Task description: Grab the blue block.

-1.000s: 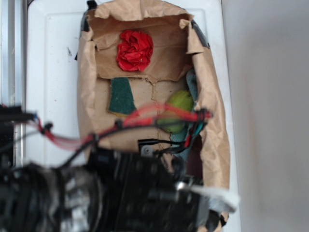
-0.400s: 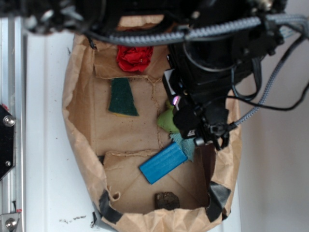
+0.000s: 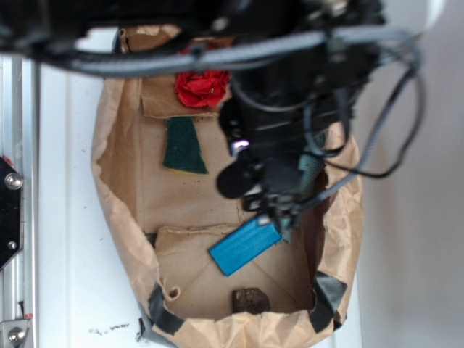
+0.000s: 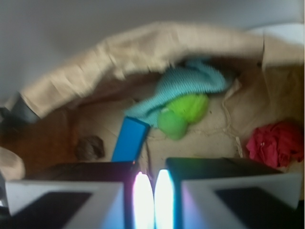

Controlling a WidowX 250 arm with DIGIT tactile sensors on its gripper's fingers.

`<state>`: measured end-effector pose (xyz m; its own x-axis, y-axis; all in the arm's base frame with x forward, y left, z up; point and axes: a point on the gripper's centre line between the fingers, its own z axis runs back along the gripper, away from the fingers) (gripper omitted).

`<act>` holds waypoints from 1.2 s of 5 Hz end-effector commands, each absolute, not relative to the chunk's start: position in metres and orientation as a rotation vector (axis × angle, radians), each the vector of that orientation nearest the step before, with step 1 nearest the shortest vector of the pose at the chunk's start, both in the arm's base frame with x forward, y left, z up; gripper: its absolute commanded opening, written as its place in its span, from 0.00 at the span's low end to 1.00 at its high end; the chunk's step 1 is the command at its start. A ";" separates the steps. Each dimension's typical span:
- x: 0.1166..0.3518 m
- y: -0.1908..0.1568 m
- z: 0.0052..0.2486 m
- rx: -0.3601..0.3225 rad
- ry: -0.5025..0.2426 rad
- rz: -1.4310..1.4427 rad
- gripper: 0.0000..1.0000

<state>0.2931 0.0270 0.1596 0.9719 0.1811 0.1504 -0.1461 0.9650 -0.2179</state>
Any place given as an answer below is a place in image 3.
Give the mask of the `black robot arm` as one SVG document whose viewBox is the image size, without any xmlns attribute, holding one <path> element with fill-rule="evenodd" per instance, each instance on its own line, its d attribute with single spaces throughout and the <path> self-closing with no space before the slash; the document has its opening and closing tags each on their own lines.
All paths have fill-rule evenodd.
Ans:
<svg viewBox="0 0 464 348">
<path fill-rule="evenodd" d="M 217 188 L 282 228 L 312 206 L 297 161 L 335 157 L 321 134 L 350 133 L 357 93 L 377 67 L 379 1 L 3 1 L 1 51 L 105 78 L 231 73 L 220 111 L 230 144 L 248 145 Z M 157 48 L 104 54 L 76 43 L 90 30 L 170 26 Z"/>
</svg>

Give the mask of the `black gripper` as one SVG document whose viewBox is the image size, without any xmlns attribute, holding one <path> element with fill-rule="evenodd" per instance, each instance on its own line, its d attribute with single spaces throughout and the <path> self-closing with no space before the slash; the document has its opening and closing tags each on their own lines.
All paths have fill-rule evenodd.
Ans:
<svg viewBox="0 0 464 348">
<path fill-rule="evenodd" d="M 317 46 L 233 68 L 232 98 L 220 111 L 234 161 L 217 178 L 226 198 L 240 198 L 259 224 L 291 218 L 305 208 L 299 192 L 299 159 L 339 155 L 351 133 L 354 98 L 366 81 L 366 49 Z M 342 143 L 327 144 L 328 129 L 341 128 Z"/>
</svg>

